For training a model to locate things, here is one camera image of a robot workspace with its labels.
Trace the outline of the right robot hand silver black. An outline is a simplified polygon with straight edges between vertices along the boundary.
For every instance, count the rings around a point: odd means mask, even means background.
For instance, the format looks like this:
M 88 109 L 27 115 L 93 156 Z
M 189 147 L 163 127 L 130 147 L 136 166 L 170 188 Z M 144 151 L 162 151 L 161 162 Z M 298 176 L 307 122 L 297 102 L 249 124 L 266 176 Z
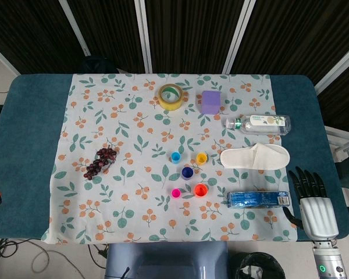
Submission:
M 316 172 L 311 173 L 298 166 L 295 170 L 296 172 L 290 170 L 289 176 L 298 198 L 301 218 L 294 217 L 287 207 L 283 207 L 285 217 L 291 224 L 304 230 L 311 241 L 334 240 L 339 229 L 323 180 Z

